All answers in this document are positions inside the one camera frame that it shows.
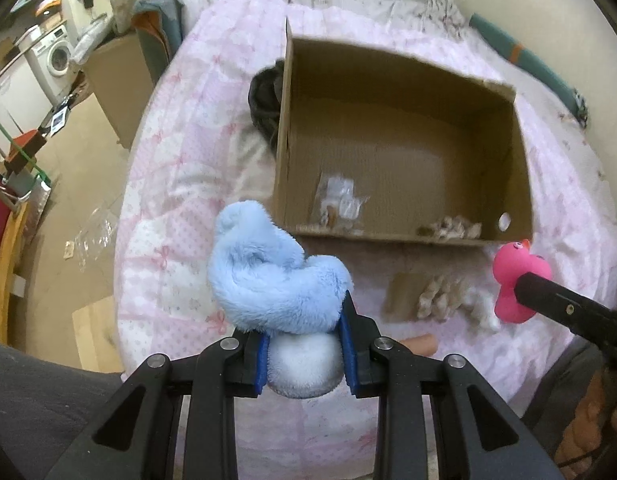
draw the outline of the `teal rolled mat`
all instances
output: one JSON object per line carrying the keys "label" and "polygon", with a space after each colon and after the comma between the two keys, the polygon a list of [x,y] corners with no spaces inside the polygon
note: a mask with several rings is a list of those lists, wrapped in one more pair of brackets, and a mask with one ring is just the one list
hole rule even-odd
{"label": "teal rolled mat", "polygon": [[486,18],[479,14],[473,14],[469,20],[469,25],[475,28],[500,56],[553,90],[577,119],[580,126],[586,128],[588,121],[586,101],[575,88],[569,86],[534,53],[524,48],[518,41]]}

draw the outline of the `folded cardboard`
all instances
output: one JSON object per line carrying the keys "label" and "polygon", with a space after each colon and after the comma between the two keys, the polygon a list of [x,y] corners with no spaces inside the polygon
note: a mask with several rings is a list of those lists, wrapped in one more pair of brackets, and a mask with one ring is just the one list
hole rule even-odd
{"label": "folded cardboard", "polygon": [[[273,217],[294,234],[457,245],[533,236],[515,93],[504,85],[354,44],[287,32]],[[359,229],[314,219],[323,175],[355,183]],[[510,224],[499,228],[508,214]],[[479,240],[438,240],[444,216]]]}

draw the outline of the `pink bedspread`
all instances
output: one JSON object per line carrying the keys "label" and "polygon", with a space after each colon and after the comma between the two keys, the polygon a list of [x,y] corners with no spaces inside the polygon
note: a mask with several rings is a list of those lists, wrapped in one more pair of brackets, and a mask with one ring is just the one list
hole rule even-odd
{"label": "pink bedspread", "polygon": [[[251,125],[252,76],[284,55],[285,20],[297,34],[341,38],[431,60],[472,76],[500,76],[463,43],[392,30],[332,7],[312,10],[281,0],[222,0],[202,12],[144,114],[120,218],[115,297],[128,372],[154,352],[195,354],[231,327],[205,277],[213,223],[229,202],[270,199],[274,163]],[[554,279],[613,304],[617,226],[595,209],[551,130],[518,96],[535,208],[534,252]],[[309,253],[336,254],[355,281],[358,310],[394,338],[435,333],[438,357],[465,355],[523,412],[538,381],[569,343],[570,333],[540,316],[498,333],[476,330],[463,314],[446,323],[380,320],[396,272],[437,269],[495,290],[491,254],[453,248],[337,240],[302,240]],[[341,384],[319,399],[289,400],[265,391],[236,402],[240,477],[354,478],[372,468],[376,403],[354,400]]]}

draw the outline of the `triangular cutout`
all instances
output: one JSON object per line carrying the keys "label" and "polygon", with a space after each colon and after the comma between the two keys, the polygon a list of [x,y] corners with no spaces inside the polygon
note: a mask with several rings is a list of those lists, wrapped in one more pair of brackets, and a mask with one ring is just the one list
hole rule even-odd
{"label": "triangular cutout", "polygon": [[146,388],[144,386],[135,388],[117,407],[111,418],[97,430],[93,441],[100,446],[112,447],[119,451],[128,450],[145,393]]}
{"label": "triangular cutout", "polygon": [[468,387],[469,400],[484,451],[493,451],[517,443],[519,437],[491,405],[477,386]]}

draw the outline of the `beige floor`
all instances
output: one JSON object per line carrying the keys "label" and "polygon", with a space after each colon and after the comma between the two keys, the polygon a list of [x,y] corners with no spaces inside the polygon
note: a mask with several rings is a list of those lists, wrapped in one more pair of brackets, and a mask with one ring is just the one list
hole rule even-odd
{"label": "beige floor", "polygon": [[73,311],[112,294],[113,251],[79,269],[77,257],[63,259],[72,240],[99,206],[119,216],[128,151],[94,95],[77,105],[66,126],[38,153],[54,183],[38,233],[22,257],[19,273],[29,280],[26,298],[10,315],[12,344],[44,360],[79,367]]}

